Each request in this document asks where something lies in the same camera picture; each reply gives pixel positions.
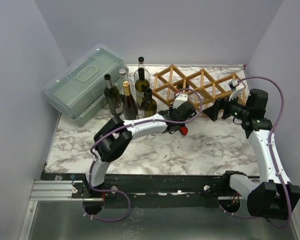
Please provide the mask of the dark red wine bottle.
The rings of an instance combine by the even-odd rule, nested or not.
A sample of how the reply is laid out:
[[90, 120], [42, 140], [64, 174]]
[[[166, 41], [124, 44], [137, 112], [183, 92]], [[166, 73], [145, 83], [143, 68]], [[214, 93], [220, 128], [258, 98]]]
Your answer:
[[132, 95], [130, 83], [128, 81], [123, 82], [123, 115], [126, 120], [137, 120], [139, 118], [138, 107], [136, 101]]

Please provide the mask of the green plastic toolbox clear lid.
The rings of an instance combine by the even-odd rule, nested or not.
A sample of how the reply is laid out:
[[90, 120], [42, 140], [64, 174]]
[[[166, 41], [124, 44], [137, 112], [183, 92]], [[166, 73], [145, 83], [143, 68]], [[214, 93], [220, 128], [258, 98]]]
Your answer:
[[104, 95], [109, 74], [121, 89], [119, 70], [128, 70], [125, 58], [98, 44], [42, 88], [48, 102], [73, 124], [83, 127], [107, 104]]

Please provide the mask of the green bottle white label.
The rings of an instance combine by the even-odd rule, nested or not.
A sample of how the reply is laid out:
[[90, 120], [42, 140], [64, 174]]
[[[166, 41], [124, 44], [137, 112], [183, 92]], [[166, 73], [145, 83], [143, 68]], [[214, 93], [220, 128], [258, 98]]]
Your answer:
[[145, 97], [141, 103], [141, 116], [148, 118], [157, 113], [157, 102], [153, 99], [153, 92], [151, 88], [145, 90]]

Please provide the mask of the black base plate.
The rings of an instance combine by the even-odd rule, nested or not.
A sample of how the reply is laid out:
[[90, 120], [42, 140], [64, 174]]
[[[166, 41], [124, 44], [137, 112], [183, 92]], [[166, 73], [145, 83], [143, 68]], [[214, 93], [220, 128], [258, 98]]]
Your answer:
[[[242, 193], [230, 187], [231, 177], [243, 177], [252, 183], [251, 193]], [[280, 210], [285, 203], [283, 187], [273, 181], [253, 179], [239, 171], [226, 171], [223, 175], [140, 175], [107, 174], [97, 191], [90, 188], [83, 173], [47, 173], [44, 181], [70, 181], [74, 188], [71, 198], [83, 202], [89, 213], [99, 213], [102, 208], [217, 208], [228, 209], [246, 204], [253, 215]]]

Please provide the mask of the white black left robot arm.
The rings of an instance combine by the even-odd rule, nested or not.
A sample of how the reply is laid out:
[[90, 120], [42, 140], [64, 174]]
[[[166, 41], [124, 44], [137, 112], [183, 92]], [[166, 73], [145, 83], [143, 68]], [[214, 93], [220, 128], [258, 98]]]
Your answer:
[[171, 133], [194, 121], [201, 113], [216, 121], [219, 110], [213, 105], [204, 110], [199, 109], [197, 113], [194, 106], [186, 100], [178, 107], [171, 106], [168, 110], [161, 110], [146, 118], [135, 120], [122, 120], [118, 116], [111, 118], [94, 136], [94, 144], [90, 148], [94, 160], [86, 174], [87, 182], [83, 191], [91, 198], [100, 194], [101, 184], [105, 181], [111, 162], [123, 155], [132, 140], [152, 134]]

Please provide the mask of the green wine bottle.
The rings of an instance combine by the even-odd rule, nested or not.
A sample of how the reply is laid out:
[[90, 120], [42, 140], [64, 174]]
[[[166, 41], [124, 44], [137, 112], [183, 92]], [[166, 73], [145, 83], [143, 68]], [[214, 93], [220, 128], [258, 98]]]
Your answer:
[[139, 67], [138, 70], [138, 79], [135, 81], [135, 94], [136, 94], [136, 103], [138, 109], [141, 110], [141, 104], [145, 98], [146, 89], [150, 87], [149, 81], [145, 78], [145, 69]]

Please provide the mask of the green bottle Italia label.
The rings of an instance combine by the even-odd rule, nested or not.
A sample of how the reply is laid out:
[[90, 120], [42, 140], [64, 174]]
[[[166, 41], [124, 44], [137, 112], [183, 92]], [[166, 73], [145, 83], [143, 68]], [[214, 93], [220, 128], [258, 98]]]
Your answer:
[[110, 112], [113, 116], [120, 116], [123, 113], [123, 102], [120, 91], [117, 86], [113, 85], [110, 74], [105, 74], [104, 79], [106, 82], [104, 96]]

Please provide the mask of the aluminium rail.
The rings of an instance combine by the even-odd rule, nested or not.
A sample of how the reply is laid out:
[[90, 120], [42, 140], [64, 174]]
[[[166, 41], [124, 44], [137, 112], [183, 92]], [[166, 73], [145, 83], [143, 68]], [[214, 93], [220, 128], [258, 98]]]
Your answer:
[[82, 176], [73, 180], [35, 181], [31, 190], [32, 198], [100, 199], [114, 198], [118, 191], [127, 195], [190, 195], [202, 194], [211, 198], [230, 197], [235, 190], [223, 176], [208, 175], [137, 175], [108, 174], [104, 183], [93, 190]]

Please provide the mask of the wooden wine rack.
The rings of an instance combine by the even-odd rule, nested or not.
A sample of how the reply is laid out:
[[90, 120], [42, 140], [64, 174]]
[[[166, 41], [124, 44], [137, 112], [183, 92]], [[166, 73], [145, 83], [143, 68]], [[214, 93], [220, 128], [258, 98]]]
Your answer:
[[228, 97], [232, 90], [229, 83], [244, 77], [242, 67], [177, 67], [172, 64], [154, 74], [152, 93], [155, 98], [167, 106], [172, 106], [177, 85], [189, 84], [185, 94], [189, 95], [188, 101], [199, 110], [200, 104], [206, 109], [218, 98]]

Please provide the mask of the clear flask bottle black cap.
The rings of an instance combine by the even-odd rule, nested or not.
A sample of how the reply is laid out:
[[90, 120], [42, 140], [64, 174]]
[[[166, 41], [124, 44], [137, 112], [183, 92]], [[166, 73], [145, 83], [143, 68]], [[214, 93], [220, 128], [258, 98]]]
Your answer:
[[145, 59], [144, 59], [143, 56], [140, 56], [138, 58], [138, 68], [137, 68], [137, 70], [133, 74], [134, 81], [137, 81], [139, 79], [139, 73], [138, 73], [138, 69], [139, 68], [143, 68], [144, 69], [144, 77], [145, 77], [146, 80], [148, 80], [150, 82], [151, 81], [151, 75], [150, 75], [149, 71], [145, 67]]

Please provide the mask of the red black corkscrew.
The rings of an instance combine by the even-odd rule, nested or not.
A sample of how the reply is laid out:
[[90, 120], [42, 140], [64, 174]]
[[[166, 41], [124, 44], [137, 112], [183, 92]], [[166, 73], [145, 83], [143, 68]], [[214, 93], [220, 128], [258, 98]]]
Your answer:
[[183, 136], [186, 136], [188, 134], [188, 128], [186, 126], [180, 126], [179, 131]]

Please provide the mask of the clear glass bottle blue cap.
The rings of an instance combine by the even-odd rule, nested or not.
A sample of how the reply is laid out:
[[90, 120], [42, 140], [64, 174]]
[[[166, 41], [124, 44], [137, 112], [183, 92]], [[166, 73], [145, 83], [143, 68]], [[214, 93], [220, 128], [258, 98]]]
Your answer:
[[119, 80], [118, 80], [118, 86], [120, 88], [123, 88], [123, 83], [124, 82], [129, 82], [129, 76], [128, 76], [129, 70], [126, 68], [121, 68], [119, 70]]

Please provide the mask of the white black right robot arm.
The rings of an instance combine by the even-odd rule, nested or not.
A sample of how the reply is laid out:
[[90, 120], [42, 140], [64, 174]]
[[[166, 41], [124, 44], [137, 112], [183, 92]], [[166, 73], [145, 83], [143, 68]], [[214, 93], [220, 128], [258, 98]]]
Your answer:
[[300, 199], [300, 187], [292, 184], [281, 164], [276, 149], [272, 122], [265, 118], [268, 93], [252, 89], [246, 104], [239, 103], [241, 90], [225, 97], [223, 119], [235, 117], [254, 151], [259, 171], [259, 183], [244, 174], [232, 174], [220, 183], [220, 191], [231, 196], [238, 192], [247, 203], [251, 216], [288, 220]]

